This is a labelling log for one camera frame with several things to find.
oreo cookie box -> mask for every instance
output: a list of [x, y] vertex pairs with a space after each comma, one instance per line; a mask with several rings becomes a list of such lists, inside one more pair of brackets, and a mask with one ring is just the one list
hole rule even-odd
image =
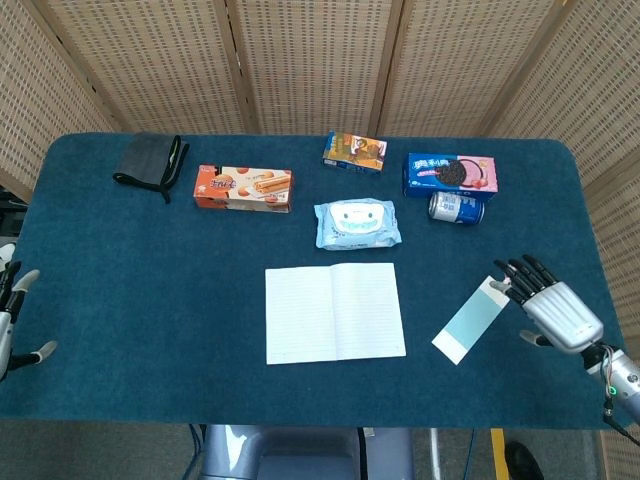
[[402, 185], [406, 197], [451, 192], [487, 201], [498, 192], [498, 177], [491, 157], [410, 153]]

open notebook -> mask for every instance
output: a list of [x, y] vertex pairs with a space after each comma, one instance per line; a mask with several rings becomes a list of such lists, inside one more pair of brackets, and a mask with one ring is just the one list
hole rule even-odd
[[265, 271], [267, 364], [406, 355], [392, 263]]

soda can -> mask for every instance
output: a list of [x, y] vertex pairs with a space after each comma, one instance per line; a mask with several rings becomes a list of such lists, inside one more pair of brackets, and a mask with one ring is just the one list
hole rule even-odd
[[484, 204], [455, 193], [435, 192], [429, 201], [429, 216], [445, 222], [475, 225], [482, 221]]

table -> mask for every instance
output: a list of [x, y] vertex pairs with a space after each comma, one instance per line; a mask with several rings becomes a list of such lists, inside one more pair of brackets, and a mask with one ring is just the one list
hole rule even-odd
[[[130, 134], [74, 134], [50, 148], [16, 251], [39, 268], [16, 351], [51, 338], [44, 364], [10, 375], [0, 415], [101, 421], [430, 427], [602, 426], [602, 389], [581, 358], [525, 344], [509, 305], [459, 366], [431, 340], [495, 258], [530, 253], [580, 295], [621, 344], [575, 161], [552, 140], [388, 138], [380, 176], [321, 164], [325, 137], [185, 136], [172, 203], [116, 184]], [[433, 221], [404, 198], [409, 152], [493, 156], [500, 192], [483, 222]], [[293, 212], [199, 209], [198, 165], [291, 168]], [[312, 206], [393, 200], [403, 243], [327, 252]], [[264, 269], [394, 262], [405, 358], [267, 366]]]

snack box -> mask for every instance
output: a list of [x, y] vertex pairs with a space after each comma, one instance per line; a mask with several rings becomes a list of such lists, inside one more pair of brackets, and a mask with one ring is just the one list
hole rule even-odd
[[365, 173], [380, 173], [387, 142], [350, 133], [329, 132], [322, 161], [325, 165]]
[[452, 192], [486, 201], [498, 192], [498, 177], [492, 157], [410, 153], [402, 186], [407, 197]]
[[200, 165], [193, 198], [199, 207], [289, 213], [291, 170]]

